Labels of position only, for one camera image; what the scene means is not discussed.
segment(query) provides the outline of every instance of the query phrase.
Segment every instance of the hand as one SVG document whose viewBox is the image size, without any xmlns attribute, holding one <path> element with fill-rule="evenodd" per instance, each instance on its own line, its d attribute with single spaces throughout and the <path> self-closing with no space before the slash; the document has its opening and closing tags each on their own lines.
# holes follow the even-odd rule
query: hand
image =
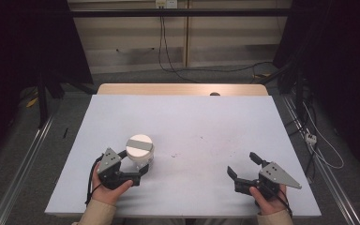
<svg viewBox="0 0 360 225">
<path fill-rule="evenodd" d="M 99 187 L 95 190 L 95 192 L 93 192 L 92 199 L 102 203 L 115 205 L 116 201 L 118 201 L 119 196 L 125 193 L 133 185 L 133 181 L 128 180 L 114 190 L 108 189 L 102 186 L 100 179 L 98 179 L 98 165 L 99 163 L 96 165 L 93 171 L 92 184 L 93 188 L 97 186 Z"/>
<path fill-rule="evenodd" d="M 285 194 L 286 194 L 286 186 L 280 185 L 279 186 L 279 193 L 278 196 L 284 202 L 286 202 Z M 275 214 L 279 211 L 286 209 L 286 206 L 283 205 L 276 197 L 273 197 L 269 200 L 266 200 L 263 195 L 260 193 L 258 189 L 255 187 L 250 187 L 250 193 L 252 194 L 253 198 L 255 198 L 256 202 L 259 204 L 262 216 Z"/>
</svg>

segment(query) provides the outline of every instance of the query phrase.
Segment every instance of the cup lid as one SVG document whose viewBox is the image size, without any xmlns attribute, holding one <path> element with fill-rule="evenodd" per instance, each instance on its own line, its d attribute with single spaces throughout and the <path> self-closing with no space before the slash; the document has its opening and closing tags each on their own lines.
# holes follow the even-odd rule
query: cup lid
<svg viewBox="0 0 360 225">
<path fill-rule="evenodd" d="M 142 158 L 151 153 L 153 142 L 147 135 L 137 134 L 127 141 L 127 154 L 133 158 Z"/>
</svg>

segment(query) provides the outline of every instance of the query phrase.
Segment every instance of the white table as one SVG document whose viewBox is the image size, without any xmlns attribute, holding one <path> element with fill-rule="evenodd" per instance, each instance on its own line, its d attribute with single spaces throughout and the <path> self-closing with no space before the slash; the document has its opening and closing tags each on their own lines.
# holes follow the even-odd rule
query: white table
<svg viewBox="0 0 360 225">
<path fill-rule="evenodd" d="M 295 217 L 321 212 L 271 97 L 96 95 L 92 97 L 66 165 L 46 208 L 59 217 L 85 209 L 88 176 L 107 147 L 119 152 L 135 134 L 155 145 L 154 164 L 117 203 L 117 217 L 247 218 L 254 199 L 234 192 L 231 166 L 256 179 L 260 166 L 248 154 L 275 161 L 303 188 L 288 187 Z M 124 172 L 134 171 L 128 158 Z"/>
</svg>

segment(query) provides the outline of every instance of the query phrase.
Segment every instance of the white cylinder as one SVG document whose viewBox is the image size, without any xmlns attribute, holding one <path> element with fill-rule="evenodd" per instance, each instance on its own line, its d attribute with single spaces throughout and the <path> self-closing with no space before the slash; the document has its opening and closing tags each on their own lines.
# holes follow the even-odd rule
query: white cylinder
<svg viewBox="0 0 360 225">
<path fill-rule="evenodd" d="M 150 137 L 144 134 L 131 137 L 127 141 L 127 156 L 136 164 L 138 170 L 151 164 L 154 159 L 154 145 Z"/>
</svg>

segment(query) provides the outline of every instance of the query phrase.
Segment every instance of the sleeve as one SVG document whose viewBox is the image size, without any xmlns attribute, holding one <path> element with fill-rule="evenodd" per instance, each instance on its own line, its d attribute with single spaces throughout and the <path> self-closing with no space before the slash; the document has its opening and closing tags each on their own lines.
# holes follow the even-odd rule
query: sleeve
<svg viewBox="0 0 360 225">
<path fill-rule="evenodd" d="M 87 205 L 81 221 L 72 223 L 72 225 L 110 225 L 113 222 L 115 211 L 115 206 L 92 199 Z"/>
<path fill-rule="evenodd" d="M 293 225 L 291 216 L 286 210 L 282 210 L 267 216 L 258 215 L 257 221 L 259 222 L 259 225 Z"/>
</svg>

